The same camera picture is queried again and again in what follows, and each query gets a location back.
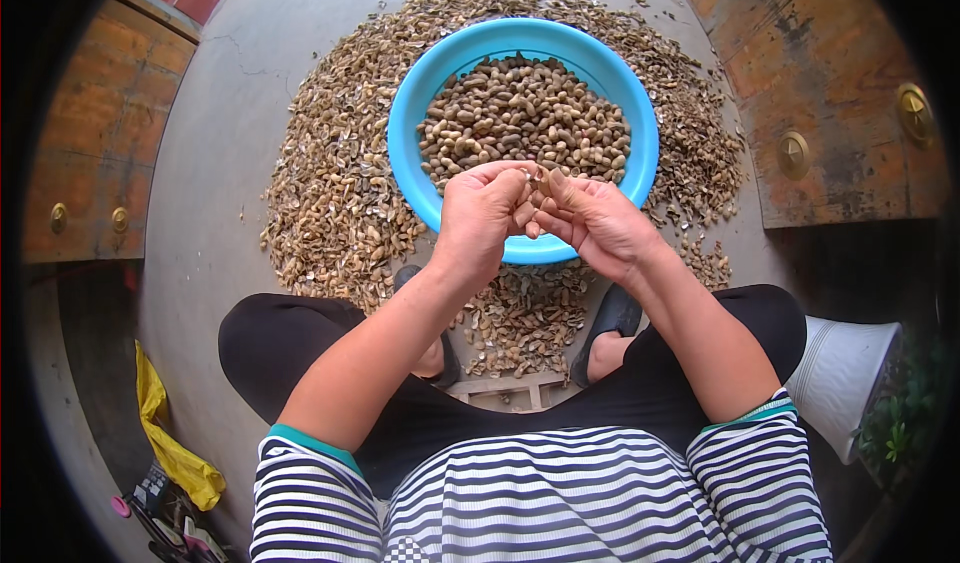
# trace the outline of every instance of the black pants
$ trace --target black pants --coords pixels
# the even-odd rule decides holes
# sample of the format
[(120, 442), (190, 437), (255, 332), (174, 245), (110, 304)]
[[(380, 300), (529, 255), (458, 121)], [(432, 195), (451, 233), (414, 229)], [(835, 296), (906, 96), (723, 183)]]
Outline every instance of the black pants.
[[(783, 383), (804, 353), (807, 324), (793, 298), (773, 285), (715, 292), (756, 337)], [(246, 297), (220, 326), (220, 362), (234, 389), (269, 424), (311, 363), (364, 319), (340, 300), (280, 294)], [(650, 431), (683, 453), (710, 421), (666, 342), (649, 327), (623, 366), (540, 413), (488, 411), (407, 376), (354, 458), (373, 492), (388, 498), (427, 457), (471, 438), (560, 427), (627, 425)]]

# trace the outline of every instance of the shoe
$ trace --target shoe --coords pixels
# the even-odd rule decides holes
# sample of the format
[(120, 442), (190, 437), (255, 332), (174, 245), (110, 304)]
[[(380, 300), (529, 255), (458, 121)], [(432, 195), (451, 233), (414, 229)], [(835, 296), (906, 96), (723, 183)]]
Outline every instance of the shoe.
[(570, 379), (581, 388), (589, 386), (591, 382), (587, 378), (587, 366), (591, 360), (591, 347), (596, 337), (607, 331), (619, 331), (623, 337), (632, 336), (641, 326), (642, 315), (643, 308), (634, 300), (634, 297), (618, 284), (611, 285), (603, 297), (603, 302), (600, 303), (600, 310), (597, 311), (596, 319), (593, 320), (593, 326), (586, 335), (586, 343), (570, 365)]
[[(393, 274), (393, 293), (399, 292), (403, 285), (420, 270), (419, 265), (404, 265), (401, 267), (399, 271)], [(460, 359), (457, 358), (457, 353), (453, 352), (453, 345), (450, 344), (446, 329), (439, 335), (439, 342), (443, 345), (443, 371), (434, 377), (422, 377), (421, 379), (438, 388), (446, 388), (460, 379)]]

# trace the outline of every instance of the pink bottle cap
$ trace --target pink bottle cap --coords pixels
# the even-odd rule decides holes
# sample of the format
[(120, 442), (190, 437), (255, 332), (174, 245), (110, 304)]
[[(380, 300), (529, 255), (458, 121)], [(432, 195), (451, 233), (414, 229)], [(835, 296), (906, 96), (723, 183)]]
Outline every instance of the pink bottle cap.
[(130, 506), (126, 500), (121, 497), (110, 497), (110, 506), (113, 507), (114, 511), (116, 511), (120, 517), (129, 517), (131, 514)]

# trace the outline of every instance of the green plant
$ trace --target green plant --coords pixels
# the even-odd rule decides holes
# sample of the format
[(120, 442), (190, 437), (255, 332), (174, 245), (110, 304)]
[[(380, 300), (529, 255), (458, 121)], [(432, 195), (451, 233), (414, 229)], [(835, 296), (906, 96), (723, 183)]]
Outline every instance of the green plant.
[(910, 478), (927, 453), (950, 385), (948, 361), (943, 344), (924, 343), (905, 332), (860, 421), (860, 457), (891, 492)]

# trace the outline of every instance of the floor crack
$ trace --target floor crack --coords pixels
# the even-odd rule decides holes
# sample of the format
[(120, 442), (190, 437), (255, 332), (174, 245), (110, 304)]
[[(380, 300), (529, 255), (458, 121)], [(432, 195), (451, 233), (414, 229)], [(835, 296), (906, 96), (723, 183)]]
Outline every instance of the floor crack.
[[(204, 41), (217, 41), (217, 40), (229, 40), (230, 43), (232, 43), (233, 46), (237, 49), (237, 57), (239, 58), (243, 56), (243, 50), (240, 48), (240, 44), (236, 40), (234, 40), (234, 37), (231, 36), (230, 34), (225, 34), (223, 36), (214, 36), (213, 38), (209, 38)], [(287, 96), (290, 97), (290, 100), (294, 99), (294, 95), (290, 93), (290, 71), (285, 69), (260, 69), (258, 71), (247, 71), (246, 68), (244, 68), (243, 64), (240, 63), (239, 61), (237, 62), (237, 66), (240, 68), (240, 72), (247, 76), (273, 75), (275, 73), (276, 74), (275, 77), (277, 79), (283, 80), (283, 91), (287, 92)]]

